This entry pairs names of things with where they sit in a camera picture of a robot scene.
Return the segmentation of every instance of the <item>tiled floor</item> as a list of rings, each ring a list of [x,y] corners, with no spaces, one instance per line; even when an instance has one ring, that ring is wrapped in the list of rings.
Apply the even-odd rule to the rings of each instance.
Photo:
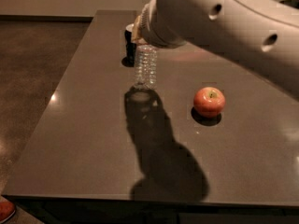
[[[88,26],[0,21],[0,193]],[[18,208],[11,223],[41,222]]]

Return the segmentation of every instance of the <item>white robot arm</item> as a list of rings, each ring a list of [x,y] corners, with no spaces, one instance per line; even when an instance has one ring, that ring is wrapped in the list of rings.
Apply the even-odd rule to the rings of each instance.
[[[151,45],[188,41],[299,97],[299,10],[273,0],[151,0],[138,31]]]

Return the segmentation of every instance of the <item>clear plastic bottle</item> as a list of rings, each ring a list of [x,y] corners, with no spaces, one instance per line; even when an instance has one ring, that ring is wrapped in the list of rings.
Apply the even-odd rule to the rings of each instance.
[[[135,87],[156,89],[158,49],[152,45],[138,45],[135,54]]]

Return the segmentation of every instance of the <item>red apple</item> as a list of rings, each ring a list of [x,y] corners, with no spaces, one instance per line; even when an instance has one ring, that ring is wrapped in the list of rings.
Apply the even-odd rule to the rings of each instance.
[[[214,87],[205,87],[198,91],[193,99],[194,109],[203,117],[214,118],[225,105],[225,97]]]

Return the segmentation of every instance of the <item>red object on floor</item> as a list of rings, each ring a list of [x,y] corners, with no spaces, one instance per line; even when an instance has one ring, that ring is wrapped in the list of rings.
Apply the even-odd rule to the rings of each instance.
[[[5,201],[0,203],[0,223],[5,223],[16,212],[16,207],[13,203]]]

